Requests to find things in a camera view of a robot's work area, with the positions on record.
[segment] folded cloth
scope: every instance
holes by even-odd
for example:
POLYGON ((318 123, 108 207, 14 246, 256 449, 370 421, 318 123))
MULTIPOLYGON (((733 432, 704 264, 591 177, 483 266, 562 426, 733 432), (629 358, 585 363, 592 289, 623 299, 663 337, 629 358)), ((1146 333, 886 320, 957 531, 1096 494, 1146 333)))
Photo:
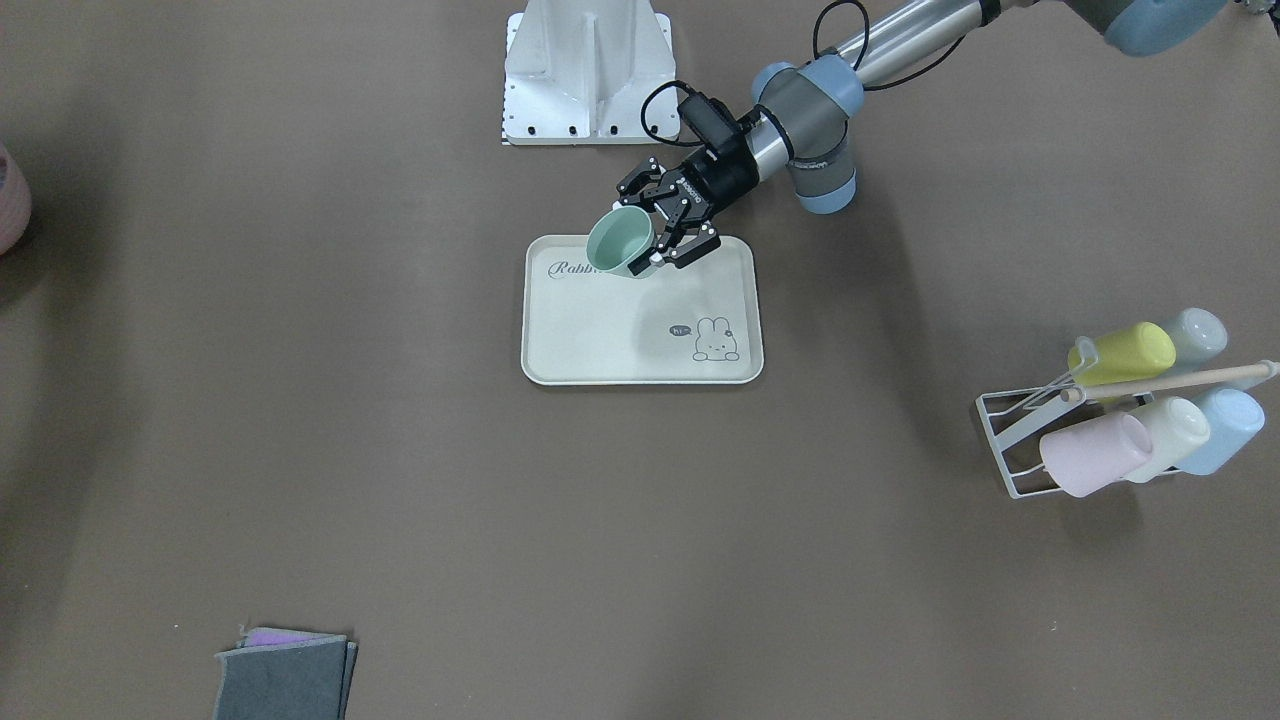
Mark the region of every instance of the folded cloth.
POLYGON ((253 628, 219 652, 214 720, 342 720, 356 643, 346 635, 253 628))

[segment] mint green cup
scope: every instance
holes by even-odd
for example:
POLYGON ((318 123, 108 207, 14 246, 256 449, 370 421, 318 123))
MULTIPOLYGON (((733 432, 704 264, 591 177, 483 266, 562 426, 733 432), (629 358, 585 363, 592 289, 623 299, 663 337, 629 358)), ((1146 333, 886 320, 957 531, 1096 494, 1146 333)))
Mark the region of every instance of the mint green cup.
POLYGON ((608 213, 591 228, 586 238, 586 261, 602 273, 623 278, 645 278, 658 269, 649 265, 639 275, 627 269, 636 258, 653 247, 653 223, 649 213, 635 205, 623 205, 608 213))

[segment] white mounting base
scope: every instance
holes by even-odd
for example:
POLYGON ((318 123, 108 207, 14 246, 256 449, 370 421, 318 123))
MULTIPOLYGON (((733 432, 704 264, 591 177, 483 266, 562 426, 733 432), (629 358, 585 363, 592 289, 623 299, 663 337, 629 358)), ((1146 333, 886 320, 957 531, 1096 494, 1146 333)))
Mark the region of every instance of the white mounting base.
MULTIPOLYGON (((676 77, 671 19, 649 0, 530 0, 507 20, 506 70, 504 143, 653 142, 640 106, 676 77)), ((649 124, 680 133, 675 90, 649 104, 649 124)))

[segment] bunny drawing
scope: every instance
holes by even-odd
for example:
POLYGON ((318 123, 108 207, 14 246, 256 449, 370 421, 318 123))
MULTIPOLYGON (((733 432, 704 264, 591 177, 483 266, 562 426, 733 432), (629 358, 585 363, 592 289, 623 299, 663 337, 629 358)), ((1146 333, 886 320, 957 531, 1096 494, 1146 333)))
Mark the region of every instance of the bunny drawing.
POLYGON ((694 360, 737 360, 737 341, 724 318, 698 320, 698 340, 694 342, 694 360))

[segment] yellow cup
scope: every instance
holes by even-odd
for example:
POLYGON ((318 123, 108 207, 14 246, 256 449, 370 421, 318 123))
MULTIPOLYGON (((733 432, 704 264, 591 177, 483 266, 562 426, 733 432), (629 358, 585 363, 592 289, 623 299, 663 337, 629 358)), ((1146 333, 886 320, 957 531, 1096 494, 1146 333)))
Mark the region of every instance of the yellow cup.
MULTIPOLYGON (((1138 323, 1132 328, 1094 338, 1098 347, 1097 365, 1075 375, 1082 386, 1100 386, 1155 378, 1174 365, 1178 351, 1174 341, 1155 323, 1138 323)), ((1080 364, 1080 352, 1066 355, 1068 369, 1080 364)))

